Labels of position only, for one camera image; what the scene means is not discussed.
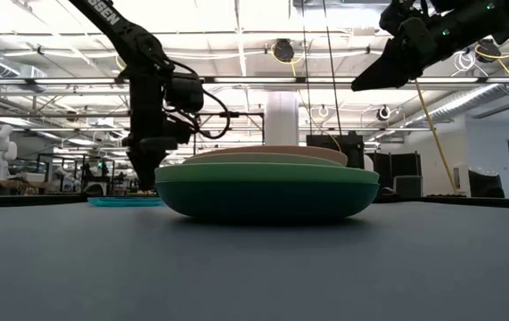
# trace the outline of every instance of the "white column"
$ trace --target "white column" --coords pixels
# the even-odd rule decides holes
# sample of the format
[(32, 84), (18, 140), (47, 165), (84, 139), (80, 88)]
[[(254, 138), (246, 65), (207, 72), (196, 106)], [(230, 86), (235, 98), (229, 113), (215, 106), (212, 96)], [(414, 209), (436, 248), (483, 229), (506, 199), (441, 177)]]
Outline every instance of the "white column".
[(295, 92), (269, 92), (264, 114), (266, 145), (298, 145), (298, 95)]

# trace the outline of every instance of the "ceiling pipe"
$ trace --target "ceiling pipe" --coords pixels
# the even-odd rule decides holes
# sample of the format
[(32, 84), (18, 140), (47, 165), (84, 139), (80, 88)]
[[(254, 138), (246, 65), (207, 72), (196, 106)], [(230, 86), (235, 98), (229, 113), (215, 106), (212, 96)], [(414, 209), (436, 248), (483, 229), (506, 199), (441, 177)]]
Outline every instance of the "ceiling pipe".
[[(500, 70), (491, 75), (491, 77), (503, 77), (504, 73), (504, 70)], [(432, 121), (439, 122), (445, 119), (452, 119), (459, 114), (468, 112), (483, 104), (505, 97), (506, 95), (509, 95), (509, 89), (506, 85), (493, 84), (479, 86), (470, 91), (451, 94), (431, 104), (427, 109), (431, 115)], [(426, 116), (421, 109), (405, 120), (391, 122), (391, 125), (397, 128), (416, 126), (425, 120)]]

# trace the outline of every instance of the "desk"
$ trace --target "desk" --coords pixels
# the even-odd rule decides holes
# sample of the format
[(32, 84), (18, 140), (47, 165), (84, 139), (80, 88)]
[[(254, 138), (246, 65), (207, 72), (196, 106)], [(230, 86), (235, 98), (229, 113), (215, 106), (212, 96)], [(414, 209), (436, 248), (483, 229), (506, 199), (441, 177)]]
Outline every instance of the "desk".
[(0, 209), (0, 320), (509, 320), (509, 209), (375, 204), (329, 226)]

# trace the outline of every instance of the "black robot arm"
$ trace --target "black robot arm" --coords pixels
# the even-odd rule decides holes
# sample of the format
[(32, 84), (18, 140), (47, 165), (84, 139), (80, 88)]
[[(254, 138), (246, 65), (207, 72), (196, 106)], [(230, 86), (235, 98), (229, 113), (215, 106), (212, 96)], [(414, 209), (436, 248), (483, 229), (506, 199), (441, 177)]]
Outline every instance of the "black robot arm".
[[(129, 79), (131, 126), (123, 144), (139, 176), (140, 187), (151, 189), (154, 170), (175, 150), (186, 144), (192, 134), (200, 132), (194, 117), (203, 104), (199, 76), (174, 72), (175, 66), (163, 51), (161, 42), (144, 28), (126, 20), (107, 0), (70, 0), (115, 46), (127, 67), (119, 75)], [(168, 116), (163, 102), (174, 107), (192, 123)]]
[(382, 56), (354, 82), (355, 91), (401, 87), (422, 76), (432, 64), (492, 35), (509, 39), (509, 0), (431, 0), (436, 12), (413, 7), (415, 0), (392, 0), (381, 16), (381, 28), (394, 38)]

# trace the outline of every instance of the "beige plate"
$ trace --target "beige plate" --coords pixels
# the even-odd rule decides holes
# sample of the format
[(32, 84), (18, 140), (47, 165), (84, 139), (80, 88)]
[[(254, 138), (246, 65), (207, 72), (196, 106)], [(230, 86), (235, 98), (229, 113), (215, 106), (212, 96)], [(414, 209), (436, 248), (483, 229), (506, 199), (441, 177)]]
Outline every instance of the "beige plate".
[(234, 152), (218, 155), (200, 154), (183, 162), (183, 164), (207, 164), (207, 163), (274, 163), (274, 164), (305, 164), (322, 166), (341, 166), (335, 161), (323, 158), (309, 157), (292, 154), (279, 154), (273, 152)]
[(244, 152), (281, 153), (290, 155), (309, 156), (334, 161), (343, 166), (347, 165), (347, 156), (344, 153), (337, 152), (327, 148), (309, 146), (248, 146), (248, 147), (226, 148), (195, 155), (191, 157), (190, 160), (194, 159), (195, 157), (204, 157), (207, 155), (220, 155)]

